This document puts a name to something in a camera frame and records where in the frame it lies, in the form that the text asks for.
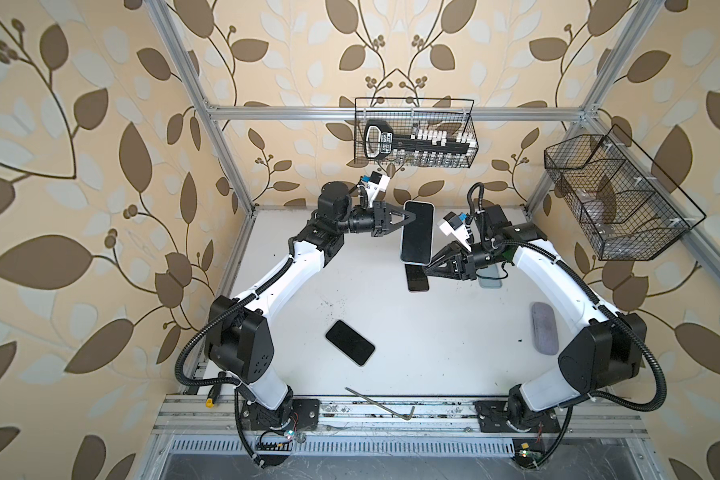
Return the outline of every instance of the ventilation grate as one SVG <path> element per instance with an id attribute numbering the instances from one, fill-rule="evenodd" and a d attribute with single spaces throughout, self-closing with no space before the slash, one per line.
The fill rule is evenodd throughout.
<path id="1" fill-rule="evenodd" d="M 172 453 L 237 455 L 245 453 L 235 436 L 182 435 L 173 440 Z M 336 437 L 308 436 L 293 443 L 292 453 L 302 456 L 428 456 L 428 457 L 511 457 L 511 438 L 456 437 Z"/>

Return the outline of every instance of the smartphone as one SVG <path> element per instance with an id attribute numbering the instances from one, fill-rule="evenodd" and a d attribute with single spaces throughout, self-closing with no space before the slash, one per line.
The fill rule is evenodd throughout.
<path id="1" fill-rule="evenodd" d="M 364 336 L 355 332 L 341 320 L 336 320 L 336 323 L 327 331 L 326 339 L 360 366 L 364 366 L 373 351 L 376 350 L 373 343 L 367 341 Z"/>
<path id="2" fill-rule="evenodd" d="M 405 278 L 408 279 L 409 292 L 429 292 L 429 280 L 421 265 L 405 264 Z"/>
<path id="3" fill-rule="evenodd" d="M 434 206 L 426 202 L 408 200 L 404 208 L 416 215 L 416 220 L 403 227 L 400 260 L 404 264 L 427 265 L 432 259 Z"/>

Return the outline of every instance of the black mounting plate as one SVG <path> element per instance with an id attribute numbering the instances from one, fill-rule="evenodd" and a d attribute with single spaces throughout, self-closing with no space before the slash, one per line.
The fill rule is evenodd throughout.
<path id="1" fill-rule="evenodd" d="M 506 400 L 480 400 L 474 403 L 474 409 L 478 413 L 478 422 L 480 422 L 480 431 L 482 433 L 518 433 L 507 425 L 507 414 L 504 411 L 507 405 Z M 533 428 L 528 433 L 536 433 Z M 560 424 L 550 413 L 541 417 L 542 433 L 559 433 Z"/>
<path id="2" fill-rule="evenodd" d="M 316 398 L 297 398 L 293 400 L 293 413 L 297 417 L 296 430 L 314 430 L 317 427 L 317 420 L 320 417 L 320 401 Z M 314 417 L 310 418 L 309 413 L 314 412 Z M 256 409 L 250 409 L 251 430 L 269 430 L 256 420 Z"/>

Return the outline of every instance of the leaf pattern wallpaper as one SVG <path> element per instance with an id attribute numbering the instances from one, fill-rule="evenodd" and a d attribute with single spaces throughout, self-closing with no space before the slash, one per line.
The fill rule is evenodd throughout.
<path id="1" fill-rule="evenodd" d="M 704 209 L 698 228 L 720 248 L 720 1 L 668 0 L 600 116 L 654 156 L 665 186 L 679 184 Z M 651 262 L 597 261 L 560 196 L 537 214 L 541 229 L 599 294 L 649 327 L 669 396 L 643 418 L 665 469 L 678 480 L 720 480 L 720 288 L 682 244 Z M 618 390 L 645 401 L 653 377 L 642 369 Z"/>
<path id="2" fill-rule="evenodd" d="M 206 321 L 242 212 L 174 71 L 140 2 L 0 2 L 0 478 L 127 478 Z"/>

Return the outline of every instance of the wire basket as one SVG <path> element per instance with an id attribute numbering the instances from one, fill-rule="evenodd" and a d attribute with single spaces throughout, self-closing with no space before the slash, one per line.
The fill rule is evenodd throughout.
<path id="1" fill-rule="evenodd" d="M 639 149 L 633 151 L 644 156 L 650 173 L 627 156 L 629 146 Z M 618 125 L 605 135 L 579 135 L 548 147 L 544 168 L 600 260 L 652 260 L 706 218 Z"/>
<path id="2" fill-rule="evenodd" d="M 355 163 L 470 168 L 480 148 L 473 105 L 455 98 L 356 98 Z"/>

